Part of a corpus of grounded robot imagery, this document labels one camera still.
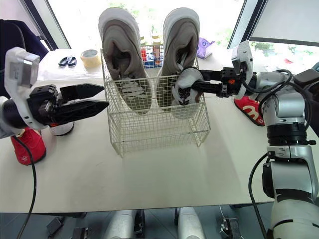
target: basket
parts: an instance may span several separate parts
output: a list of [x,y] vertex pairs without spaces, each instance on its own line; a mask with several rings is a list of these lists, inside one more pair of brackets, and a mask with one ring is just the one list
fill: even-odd
[[157,81],[165,78],[168,82],[173,81],[174,84],[178,78],[177,75],[156,76],[163,63],[162,56],[162,45],[142,46],[142,59],[148,78],[138,79],[138,81],[140,84],[142,82],[149,86],[151,100],[148,101],[147,107],[149,107],[149,104],[151,106],[148,110],[138,110],[135,108],[141,106],[143,108],[143,105],[138,105],[137,102],[132,105],[132,103],[125,101],[120,93],[121,86],[127,84],[128,82],[126,81],[129,80],[113,81],[101,50],[105,95],[106,100],[110,103],[107,107],[110,141],[121,157],[124,157],[128,152],[159,147],[171,147],[189,143],[196,143],[197,146],[200,146],[210,132],[209,118],[203,95],[199,97],[199,103],[196,104],[159,106],[158,102],[171,99],[167,99],[167,94],[159,94],[161,92],[160,87],[164,88],[164,85],[161,84],[157,88]]

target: tape roll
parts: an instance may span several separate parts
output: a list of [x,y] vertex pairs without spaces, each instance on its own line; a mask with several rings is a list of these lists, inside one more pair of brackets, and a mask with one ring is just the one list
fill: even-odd
[[89,49],[81,53],[81,60],[86,68],[97,67],[101,64],[101,59],[97,50]]

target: red shoe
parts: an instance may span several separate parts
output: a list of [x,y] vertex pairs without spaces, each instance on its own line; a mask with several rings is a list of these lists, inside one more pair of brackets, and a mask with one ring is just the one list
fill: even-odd
[[244,96],[240,100],[234,99],[235,106],[244,113],[254,124],[265,126],[263,118],[258,113],[259,102]]
[[[39,132],[30,128],[25,128],[24,132],[17,136],[17,138],[28,147],[32,154],[34,163],[42,160],[45,157],[46,149]],[[14,146],[14,152],[18,162],[23,165],[30,165],[31,161],[27,151],[14,137],[11,137],[11,142]]]

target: white table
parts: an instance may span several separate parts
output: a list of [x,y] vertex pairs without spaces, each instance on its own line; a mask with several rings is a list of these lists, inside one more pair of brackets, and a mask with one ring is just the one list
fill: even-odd
[[[199,61],[212,66],[216,56]],[[92,83],[102,84],[102,79]],[[37,82],[37,85],[53,82]],[[58,87],[81,81],[54,82]],[[33,211],[89,212],[250,203],[248,178],[266,152],[265,127],[255,126],[232,98],[207,95],[211,132],[201,147],[195,144],[116,154],[109,140],[106,110],[77,121],[67,136],[42,135],[45,159],[36,164],[38,187]],[[308,139],[318,140],[312,129]],[[313,147],[319,172],[319,146]],[[9,138],[0,140],[0,212],[27,212],[32,197],[32,170],[19,164]],[[262,188],[262,169],[253,180],[257,202],[271,201]]]

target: black cable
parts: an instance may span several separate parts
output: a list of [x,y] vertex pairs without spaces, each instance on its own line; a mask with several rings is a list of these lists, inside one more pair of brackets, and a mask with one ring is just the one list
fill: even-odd
[[305,100],[306,112],[307,112],[307,115],[306,115],[307,123],[305,125],[305,129],[307,130],[309,128],[310,121],[311,121],[311,118],[313,116],[313,109],[311,107],[310,99],[309,99],[308,95],[306,94],[305,90],[303,88],[301,88],[299,85],[292,83],[292,82],[289,82],[289,85],[294,87],[294,89],[297,92],[299,92]]
[[255,89],[251,86],[249,86],[247,83],[246,83],[246,64],[243,64],[241,66],[241,76],[240,76],[240,80],[241,80],[241,83],[242,85],[250,92],[252,93],[258,93],[258,94],[261,94],[261,93],[268,93],[270,91],[272,91],[273,89],[275,89],[276,87],[278,87],[279,85],[282,85],[284,83],[287,83],[287,81],[290,81],[291,77],[292,77],[292,74],[290,71],[288,70],[278,70],[279,72],[286,72],[287,74],[289,74],[289,78],[288,80],[286,81],[280,81],[280,82],[277,82],[276,84],[274,84],[273,86],[271,87],[268,87],[266,89],[263,89],[263,90],[258,90],[258,89]]
[[257,162],[256,164],[254,165],[253,169],[251,170],[250,172],[250,175],[249,175],[249,181],[248,181],[248,191],[249,191],[249,195],[250,195],[250,199],[251,199],[251,202],[253,204],[253,207],[254,207],[254,210],[255,210],[255,213],[256,213],[256,217],[257,217],[257,220],[258,220],[258,223],[259,223],[259,226],[260,226],[260,230],[264,236],[264,239],[267,239],[267,233],[266,233],[266,230],[265,230],[265,226],[263,224],[263,221],[261,219],[261,216],[260,216],[260,213],[259,213],[259,210],[257,208],[257,204],[255,202],[255,199],[254,199],[254,196],[253,196],[253,191],[251,189],[251,184],[252,184],[252,181],[253,181],[253,176],[254,176],[254,173],[256,171],[256,168],[258,167],[258,165],[264,160],[264,158],[267,157],[267,153],[265,153]]
[[285,87],[286,85],[288,85],[288,83],[290,82],[290,80],[292,79],[293,75],[289,70],[277,70],[278,72],[286,72],[288,74],[288,79],[286,81],[283,81],[280,83],[280,86],[271,91],[269,94],[267,94],[260,102],[259,102],[259,107],[258,107],[258,113],[259,115],[262,117],[263,113],[261,111],[262,106],[264,104],[264,102],[266,102],[267,99],[269,99],[270,96],[273,96],[276,92],[278,92],[279,90],[281,90],[283,87]]
[[34,166],[34,161],[33,161],[33,157],[32,157],[32,154],[30,152],[30,150],[28,149],[28,147],[20,140],[18,139],[16,136],[13,137],[28,153],[29,155],[29,158],[30,158],[30,161],[31,161],[31,166],[32,166],[32,172],[33,172],[33,196],[32,196],[32,202],[31,202],[31,205],[30,205],[30,209],[29,209],[29,212],[26,216],[26,219],[19,231],[19,234],[18,236],[16,237],[17,239],[20,239],[21,236],[22,236],[22,233],[25,229],[25,226],[26,224],[28,223],[29,221],[29,218],[31,216],[31,213],[32,213],[32,210],[33,210],[33,206],[34,206],[34,202],[35,202],[35,195],[36,195],[36,172],[35,172],[35,166]]

